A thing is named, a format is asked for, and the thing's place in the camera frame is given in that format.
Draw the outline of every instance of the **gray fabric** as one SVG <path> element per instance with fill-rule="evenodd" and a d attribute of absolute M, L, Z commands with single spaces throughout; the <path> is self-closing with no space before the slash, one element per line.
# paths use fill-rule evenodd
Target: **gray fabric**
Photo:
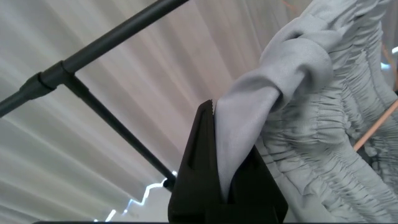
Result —
<path fill-rule="evenodd" d="M 314 0 L 216 104 L 223 197 L 256 144 L 289 204 L 285 222 L 398 222 L 398 112 L 353 143 L 397 99 L 380 69 L 388 1 Z"/>

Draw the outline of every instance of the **ruched fabric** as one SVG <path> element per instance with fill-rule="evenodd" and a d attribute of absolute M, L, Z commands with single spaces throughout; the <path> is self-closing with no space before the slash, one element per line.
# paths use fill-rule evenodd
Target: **ruched fabric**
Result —
<path fill-rule="evenodd" d="M 216 104 L 221 191 L 255 144 L 289 204 L 285 222 L 398 222 L 397 99 L 380 69 L 386 0 L 314 0 Z"/>

